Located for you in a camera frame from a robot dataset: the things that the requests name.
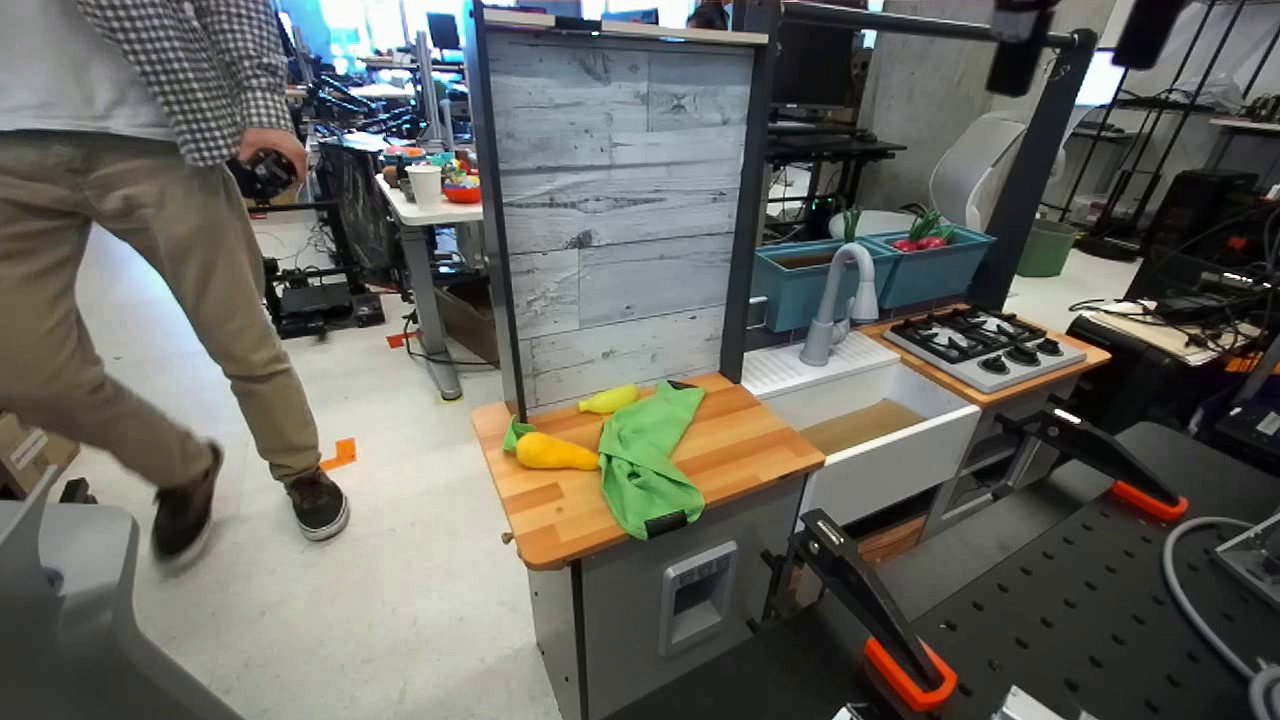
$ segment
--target blue bin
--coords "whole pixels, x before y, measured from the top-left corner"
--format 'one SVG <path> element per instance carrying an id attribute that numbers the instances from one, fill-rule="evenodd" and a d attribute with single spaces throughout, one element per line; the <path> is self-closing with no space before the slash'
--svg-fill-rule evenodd
<path id="1" fill-rule="evenodd" d="M 971 289 L 975 267 L 987 259 L 995 235 L 961 229 L 941 254 L 903 256 L 890 248 L 898 232 L 869 235 L 875 254 L 890 256 L 889 289 L 881 313 L 961 301 Z"/>
<path id="2" fill-rule="evenodd" d="M 808 331 L 814 306 L 823 301 L 826 267 L 835 256 L 835 240 L 786 240 L 786 244 L 758 244 L 757 248 L 757 274 L 752 274 L 752 298 L 767 298 L 767 331 L 790 336 Z M 875 256 L 875 298 L 885 298 L 885 285 L 890 278 L 890 256 L 885 248 L 870 248 Z M 844 274 L 838 298 L 835 298 L 835 321 L 844 321 L 849 301 L 856 292 L 856 274 Z"/>

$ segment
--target man's leg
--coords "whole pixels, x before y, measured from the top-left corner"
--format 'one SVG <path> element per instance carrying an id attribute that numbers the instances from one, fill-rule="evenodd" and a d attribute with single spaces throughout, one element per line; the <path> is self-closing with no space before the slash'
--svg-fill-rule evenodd
<path id="1" fill-rule="evenodd" d="M 117 385 L 77 307 L 88 240 L 82 158 L 56 138 L 0 138 L 0 414 L 113 453 L 155 488 L 210 469 L 210 449 Z"/>
<path id="2" fill-rule="evenodd" d="M 222 169 L 186 169 L 177 147 L 96 140 L 92 217 L 169 280 L 200 345 L 231 381 L 275 482 L 319 473 L 308 395 L 263 317 L 263 259 Z"/>

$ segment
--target white shirt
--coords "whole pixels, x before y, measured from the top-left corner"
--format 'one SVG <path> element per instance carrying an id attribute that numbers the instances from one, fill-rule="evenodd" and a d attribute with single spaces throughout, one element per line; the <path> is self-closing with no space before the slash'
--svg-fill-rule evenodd
<path id="1" fill-rule="evenodd" d="M 0 0 L 0 132 L 171 140 L 137 70 L 77 0 Z"/>

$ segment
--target gray floor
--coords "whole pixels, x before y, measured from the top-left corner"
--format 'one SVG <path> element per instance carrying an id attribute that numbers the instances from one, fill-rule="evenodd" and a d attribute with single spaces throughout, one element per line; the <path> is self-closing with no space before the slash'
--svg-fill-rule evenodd
<path id="1" fill-rule="evenodd" d="M 258 226 L 267 254 L 308 264 L 296 229 Z M 1019 280 L 1010 313 L 1062 328 L 1067 306 L 1122 292 L 1133 267 L 1072 256 L 1058 280 Z M 557 718 L 500 510 L 469 414 L 500 378 L 465 367 L 469 399 L 438 404 L 423 367 L 385 345 L 391 324 L 286 353 L 325 439 L 351 437 L 339 478 L 351 530 L 304 544 L 282 491 L 252 455 L 234 404 L 164 285 L 96 235 L 78 307 L 106 367 L 227 449 L 217 544 L 186 574 L 137 578 L 139 623 L 234 712 L 263 720 L 544 720 Z M 146 523 L 150 491 L 100 453 L 77 461 L 104 506 Z"/>

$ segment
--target faucet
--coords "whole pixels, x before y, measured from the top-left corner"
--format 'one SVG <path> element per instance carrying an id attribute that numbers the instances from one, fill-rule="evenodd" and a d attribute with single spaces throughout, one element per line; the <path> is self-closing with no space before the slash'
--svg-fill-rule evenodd
<path id="1" fill-rule="evenodd" d="M 831 267 L 826 267 L 823 301 L 818 301 L 818 307 L 808 324 L 808 340 L 798 350 L 798 365 L 808 365 L 808 367 L 823 367 L 831 362 L 831 353 L 838 350 L 838 340 L 849 336 L 849 321 L 831 324 L 835 292 L 838 292 L 849 264 L 856 264 L 856 292 L 849 301 L 849 321 L 859 321 L 859 324 L 881 321 L 870 254 L 864 244 L 838 244 L 831 256 Z"/>

